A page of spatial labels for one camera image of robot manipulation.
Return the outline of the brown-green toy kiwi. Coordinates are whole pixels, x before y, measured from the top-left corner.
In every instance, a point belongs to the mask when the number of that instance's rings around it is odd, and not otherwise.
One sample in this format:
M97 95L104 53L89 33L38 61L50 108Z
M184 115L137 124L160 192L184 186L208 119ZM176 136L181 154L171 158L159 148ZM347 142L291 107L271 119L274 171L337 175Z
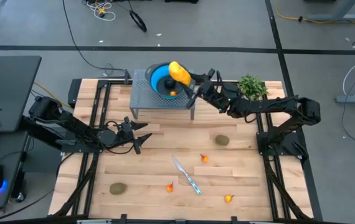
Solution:
M230 139L228 136L218 134L215 137L215 143L219 146L227 146L230 143Z
M112 195L121 195L127 190L128 186L122 182L116 182L110 185L109 191Z

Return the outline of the grey perforated metal stand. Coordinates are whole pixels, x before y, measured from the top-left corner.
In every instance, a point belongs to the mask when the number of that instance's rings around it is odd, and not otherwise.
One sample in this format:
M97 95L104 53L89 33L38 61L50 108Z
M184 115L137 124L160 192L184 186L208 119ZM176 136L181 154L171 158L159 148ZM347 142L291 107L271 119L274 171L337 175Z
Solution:
M154 110L185 110L189 101L187 95L183 93L175 99L166 99L151 89L151 84L147 81L146 70L135 70L130 98L130 110L134 119L138 119L140 109Z

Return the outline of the knife with teal patterned handle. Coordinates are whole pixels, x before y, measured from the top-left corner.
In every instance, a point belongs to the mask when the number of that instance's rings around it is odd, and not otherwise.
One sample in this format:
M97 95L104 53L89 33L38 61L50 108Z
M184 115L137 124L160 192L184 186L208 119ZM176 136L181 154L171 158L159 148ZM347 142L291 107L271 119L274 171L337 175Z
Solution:
M177 169L179 171L181 171L187 178L187 180L189 181L189 183L192 185L193 189L196 191L196 194L201 195L202 192L199 189L199 187L195 184L195 182L191 179L191 177L189 176L189 174L184 170L183 166L180 164L180 162L177 160L176 157L172 156L172 160L175 164L175 166L177 167Z

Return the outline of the blue collapsible bowl grey rim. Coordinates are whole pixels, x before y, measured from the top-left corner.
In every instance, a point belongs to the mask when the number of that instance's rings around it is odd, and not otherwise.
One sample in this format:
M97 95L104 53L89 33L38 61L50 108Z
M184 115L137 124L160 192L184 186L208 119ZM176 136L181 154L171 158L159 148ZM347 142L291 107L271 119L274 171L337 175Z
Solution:
M166 99L169 99L169 100L175 99L175 98L177 98L178 96L180 96L180 95L182 95L184 93L184 90L180 86L180 82L176 82L176 86L173 89L167 89L164 86L165 79L166 78L172 78L170 76L169 70L168 70L168 67L169 67L170 63L171 62L164 62L164 63L151 65L150 67L148 67L148 69L146 71L146 75L145 75L146 78L147 78L147 81L149 81L150 84L151 84L151 89L153 91L155 91L156 93L158 93L159 95L161 95L163 98L166 98ZM194 88L194 85L195 85L195 81L191 80L190 87ZM177 95L176 96L171 96L170 95L171 91L176 91Z

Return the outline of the green plant in white pot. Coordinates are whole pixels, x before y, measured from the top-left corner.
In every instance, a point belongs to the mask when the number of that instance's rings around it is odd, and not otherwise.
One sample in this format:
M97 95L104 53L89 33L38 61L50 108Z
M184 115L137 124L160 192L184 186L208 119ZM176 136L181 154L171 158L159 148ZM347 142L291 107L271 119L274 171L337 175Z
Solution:
M237 86L243 95L251 101L259 100L263 95L268 94L264 82L259 77L249 74L242 76Z

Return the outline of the yellow toy mango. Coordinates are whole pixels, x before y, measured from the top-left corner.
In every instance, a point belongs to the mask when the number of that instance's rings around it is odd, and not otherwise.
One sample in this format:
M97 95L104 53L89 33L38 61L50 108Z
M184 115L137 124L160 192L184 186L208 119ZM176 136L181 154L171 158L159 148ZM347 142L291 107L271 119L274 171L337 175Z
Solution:
M191 84L191 76L189 72L180 65L177 61L172 61L168 67L170 76L177 82L180 82L186 86Z

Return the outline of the black desk leg with caster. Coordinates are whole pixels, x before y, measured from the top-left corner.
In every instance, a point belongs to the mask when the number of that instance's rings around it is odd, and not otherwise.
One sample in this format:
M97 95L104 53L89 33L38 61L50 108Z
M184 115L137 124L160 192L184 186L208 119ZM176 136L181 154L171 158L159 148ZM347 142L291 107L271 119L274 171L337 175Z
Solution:
M23 171L24 163L26 161L27 154L31 148L31 137L28 136L26 139L26 145L24 146L24 150L22 151L21 158L19 161L18 165L18 170L16 174L16 178L14 180L14 185L11 191L11 196L9 198L9 202L11 203L21 203L25 200L26 194L25 194L25 186L26 186L26 180L24 179L25 177L25 172Z

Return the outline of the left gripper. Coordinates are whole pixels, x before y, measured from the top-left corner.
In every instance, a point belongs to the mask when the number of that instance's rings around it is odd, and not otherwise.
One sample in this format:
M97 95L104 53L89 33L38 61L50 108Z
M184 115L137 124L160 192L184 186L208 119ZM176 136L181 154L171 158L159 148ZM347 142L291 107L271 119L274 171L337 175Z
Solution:
M124 117L124 122L118 125L119 131L116 134L116 142L113 144L113 147L122 146L132 142L135 153L141 154L140 146L153 134L148 133L136 139L134 131L146 127L147 125L148 123L135 123L134 121L130 121L129 117Z

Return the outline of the black desk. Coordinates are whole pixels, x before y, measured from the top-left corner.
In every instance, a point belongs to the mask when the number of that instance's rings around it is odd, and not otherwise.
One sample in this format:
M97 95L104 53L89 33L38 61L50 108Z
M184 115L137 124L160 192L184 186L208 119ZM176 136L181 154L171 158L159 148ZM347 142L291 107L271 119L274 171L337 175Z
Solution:
M17 130L41 60L40 56L0 56L0 133Z

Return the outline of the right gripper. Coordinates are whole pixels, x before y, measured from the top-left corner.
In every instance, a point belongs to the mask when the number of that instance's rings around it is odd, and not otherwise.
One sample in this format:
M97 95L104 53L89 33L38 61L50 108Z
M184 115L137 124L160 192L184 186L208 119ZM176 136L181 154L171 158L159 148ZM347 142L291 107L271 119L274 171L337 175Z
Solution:
M208 104L219 111L227 111L230 104L237 99L237 87L231 83L223 83L220 72L211 68L207 74L195 74L189 72L192 80L199 84L197 90L180 83L187 98L189 99L186 108L191 108L196 99L202 98Z

